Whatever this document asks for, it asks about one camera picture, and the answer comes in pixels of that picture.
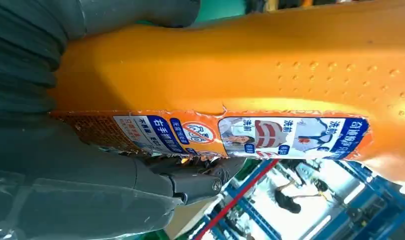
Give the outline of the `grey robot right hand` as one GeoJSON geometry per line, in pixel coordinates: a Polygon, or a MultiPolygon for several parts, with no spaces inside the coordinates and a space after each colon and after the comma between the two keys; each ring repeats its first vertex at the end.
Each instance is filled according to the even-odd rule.
{"type": "Polygon", "coordinates": [[[198,0],[0,0],[0,240],[102,240],[165,228],[178,205],[217,195],[245,158],[161,174],[104,153],[49,117],[68,41],[148,21],[194,23],[198,0]]]}

